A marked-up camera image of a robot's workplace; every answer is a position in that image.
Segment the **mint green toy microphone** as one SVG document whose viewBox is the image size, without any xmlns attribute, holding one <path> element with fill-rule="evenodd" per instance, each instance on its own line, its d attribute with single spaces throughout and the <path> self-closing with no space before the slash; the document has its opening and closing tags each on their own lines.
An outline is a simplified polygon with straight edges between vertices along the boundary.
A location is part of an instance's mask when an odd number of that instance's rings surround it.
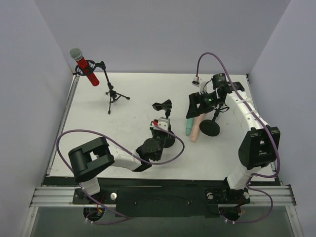
<svg viewBox="0 0 316 237">
<path fill-rule="evenodd" d="M 195 118 L 188 118 L 187 121 L 186 121 L 186 136 L 190 136 L 191 134 L 191 131 L 193 129 L 193 126 L 194 126 L 194 121 L 195 121 Z"/>
</svg>

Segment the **black tripod microphone stand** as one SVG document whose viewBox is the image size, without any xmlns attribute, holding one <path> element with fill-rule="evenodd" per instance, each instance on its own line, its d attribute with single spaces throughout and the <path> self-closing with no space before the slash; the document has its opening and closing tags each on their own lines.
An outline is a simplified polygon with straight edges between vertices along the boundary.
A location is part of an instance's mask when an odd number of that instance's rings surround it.
<svg viewBox="0 0 316 237">
<path fill-rule="evenodd" d="M 103 61 L 99 62 L 99 63 L 95 63 L 93 60 L 87 60 L 88 63 L 90 64 L 90 67 L 92 68 L 93 72 L 95 71 L 96 68 L 101 68 L 104 75 L 105 75 L 105 78 L 106 78 L 106 81 L 107 81 L 107 86 L 108 86 L 108 91 L 105 92 L 106 95 L 109 95 L 110 97 L 110 100 L 109 100 L 109 108 L 108 108 L 108 114 L 110 115 L 111 114 L 111 105 L 118 101 L 120 98 L 125 98 L 127 100 L 130 100 L 130 97 L 128 96 L 125 96 L 121 93 L 118 93 L 114 90 L 114 86 L 111 84 L 110 80 L 109 80 L 109 77 L 108 77 L 108 74 L 107 74 L 107 71 L 106 71 L 106 65 Z M 81 75 L 80 72 L 77 72 L 78 70 L 78 65 L 76 65 L 75 67 L 75 72 L 77 75 L 79 76 L 83 76 L 83 77 L 86 77 L 85 75 Z"/>
</svg>

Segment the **red glitter microphone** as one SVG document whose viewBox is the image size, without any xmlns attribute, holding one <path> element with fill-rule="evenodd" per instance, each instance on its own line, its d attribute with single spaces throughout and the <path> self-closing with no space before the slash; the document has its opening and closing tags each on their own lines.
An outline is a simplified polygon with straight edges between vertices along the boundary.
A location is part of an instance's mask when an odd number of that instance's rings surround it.
<svg viewBox="0 0 316 237">
<path fill-rule="evenodd" d="M 88 61 L 83 57 L 82 51 L 79 48 L 72 48 L 70 50 L 70 56 L 77 62 L 77 72 L 80 72 L 81 75 L 85 75 L 93 86 L 98 86 L 99 80 Z"/>
</svg>

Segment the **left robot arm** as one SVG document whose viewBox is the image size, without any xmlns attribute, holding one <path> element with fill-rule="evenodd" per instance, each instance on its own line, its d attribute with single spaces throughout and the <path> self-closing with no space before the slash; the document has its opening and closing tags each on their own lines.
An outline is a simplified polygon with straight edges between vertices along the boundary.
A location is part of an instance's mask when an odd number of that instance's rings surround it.
<svg viewBox="0 0 316 237">
<path fill-rule="evenodd" d="M 100 193 L 101 188 L 97 175 L 110 166 L 125 168 L 132 172 L 143 172 L 159 161 L 163 149 L 175 143 L 171 126 L 162 126 L 168 132 L 151 127 L 152 138 L 133 152 L 110 146 L 107 139 L 98 137 L 68 152 L 75 181 L 88 195 Z"/>
</svg>

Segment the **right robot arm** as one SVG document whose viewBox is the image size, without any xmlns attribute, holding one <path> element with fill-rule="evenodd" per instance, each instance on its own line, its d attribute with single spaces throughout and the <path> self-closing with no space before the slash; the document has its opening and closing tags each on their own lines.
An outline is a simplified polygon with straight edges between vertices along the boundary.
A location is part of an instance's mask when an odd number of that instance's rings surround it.
<svg viewBox="0 0 316 237">
<path fill-rule="evenodd" d="M 242 190 L 253 176 L 277 160 L 280 130 L 268 125 L 255 110 L 240 82 L 230 82 L 224 73 L 210 79 L 212 92 L 207 92 L 208 82 L 195 77 L 192 84 L 198 92 L 189 95 L 187 119 L 195 119 L 199 130 L 207 136 L 220 133 L 216 122 L 220 113 L 232 112 L 245 136 L 238 149 L 239 162 L 225 179 L 230 190 Z"/>
</svg>

